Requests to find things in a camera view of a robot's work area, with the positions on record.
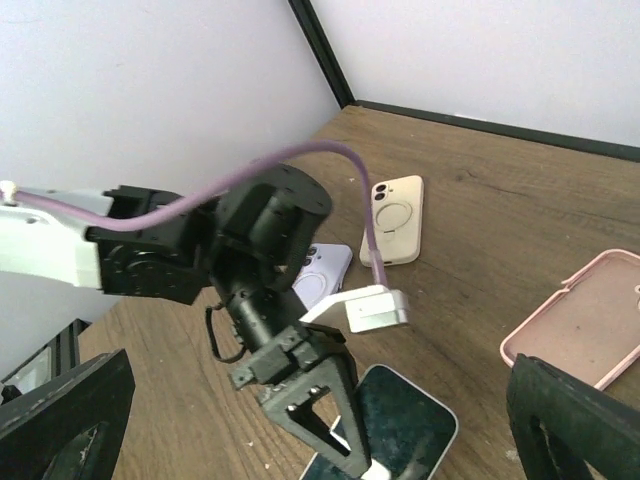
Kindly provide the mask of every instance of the wood grain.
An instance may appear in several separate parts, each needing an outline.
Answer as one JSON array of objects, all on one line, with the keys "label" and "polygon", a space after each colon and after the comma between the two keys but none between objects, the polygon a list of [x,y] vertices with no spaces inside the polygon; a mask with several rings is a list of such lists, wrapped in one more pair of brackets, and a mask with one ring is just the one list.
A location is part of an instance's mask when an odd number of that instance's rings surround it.
[{"label": "wood grain", "polygon": [[[358,151],[372,180],[428,181],[422,253],[388,269],[411,325],[347,335],[362,372],[385,363],[449,405],[460,434],[436,479],[521,479],[505,411],[502,339],[559,282],[608,248],[640,245],[640,165],[349,107],[316,136]],[[316,241],[357,252],[363,220],[353,167],[332,154],[295,165],[334,199]],[[370,283],[357,262],[345,288]],[[82,358],[124,347],[137,382],[116,479],[297,479],[309,449],[270,425],[211,357],[195,305],[125,299],[81,335]],[[237,346],[221,314],[222,347]],[[608,389],[640,407],[640,364]],[[324,415],[332,414],[326,404]]]}]

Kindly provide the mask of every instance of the circle on phone case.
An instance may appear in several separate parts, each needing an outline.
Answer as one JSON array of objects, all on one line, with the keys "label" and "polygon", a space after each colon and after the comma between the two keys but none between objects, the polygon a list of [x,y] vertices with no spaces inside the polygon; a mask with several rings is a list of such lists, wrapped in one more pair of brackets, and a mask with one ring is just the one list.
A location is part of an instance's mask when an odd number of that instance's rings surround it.
[{"label": "circle on phone case", "polygon": [[385,232],[397,230],[409,221],[412,212],[411,205],[406,202],[390,203],[378,210],[376,224]]},{"label": "circle on phone case", "polygon": [[315,305],[320,300],[327,288],[327,280],[319,273],[308,273],[301,275],[293,284],[298,297],[307,308]]}]

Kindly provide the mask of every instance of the white backdrop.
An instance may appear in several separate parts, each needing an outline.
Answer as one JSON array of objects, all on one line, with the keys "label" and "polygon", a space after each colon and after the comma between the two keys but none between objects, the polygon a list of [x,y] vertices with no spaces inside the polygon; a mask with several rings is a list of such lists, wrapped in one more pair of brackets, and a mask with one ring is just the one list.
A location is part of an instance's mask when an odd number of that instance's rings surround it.
[{"label": "white backdrop", "polygon": [[[32,187],[188,193],[338,112],[280,0],[9,0],[0,45],[0,178]],[[0,378],[115,300],[0,274]]]},{"label": "white backdrop", "polygon": [[640,3],[315,0],[355,97],[640,146]]}]

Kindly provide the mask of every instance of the wooden tabletop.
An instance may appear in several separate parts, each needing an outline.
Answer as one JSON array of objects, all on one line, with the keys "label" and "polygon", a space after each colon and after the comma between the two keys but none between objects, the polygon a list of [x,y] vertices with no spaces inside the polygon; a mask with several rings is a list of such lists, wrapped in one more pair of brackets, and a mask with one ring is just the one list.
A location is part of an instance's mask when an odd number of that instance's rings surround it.
[{"label": "wooden tabletop", "polygon": [[[409,296],[411,325],[347,334],[360,372],[387,364],[455,411],[460,433],[436,479],[524,478],[500,342],[598,253],[637,251],[640,165],[359,107],[316,138],[358,151],[374,182],[428,181],[422,253],[388,268],[390,284]],[[334,200],[316,241],[357,252],[363,220],[353,167],[332,154],[294,164]],[[354,261],[344,287],[370,282]],[[115,479],[295,480],[309,460],[306,446],[265,420],[255,390],[235,392],[230,367],[212,359],[203,315],[216,300],[211,289],[190,307],[125,299],[81,335],[83,360],[124,347],[136,378]],[[221,348],[232,353],[221,318]],[[638,408],[639,380],[637,362],[607,391]]]}]

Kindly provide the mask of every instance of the phone screen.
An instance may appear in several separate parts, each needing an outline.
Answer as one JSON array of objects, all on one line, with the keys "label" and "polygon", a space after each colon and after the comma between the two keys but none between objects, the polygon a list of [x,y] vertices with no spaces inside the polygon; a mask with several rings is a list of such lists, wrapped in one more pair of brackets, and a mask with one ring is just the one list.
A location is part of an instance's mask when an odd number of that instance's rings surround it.
[{"label": "phone screen", "polygon": [[[365,373],[356,389],[356,401],[375,461],[375,468],[362,478],[428,479],[456,436],[458,421],[453,412],[382,365]],[[340,422],[334,433],[344,438]],[[301,477],[301,480],[351,479],[320,455],[313,457]]]}]

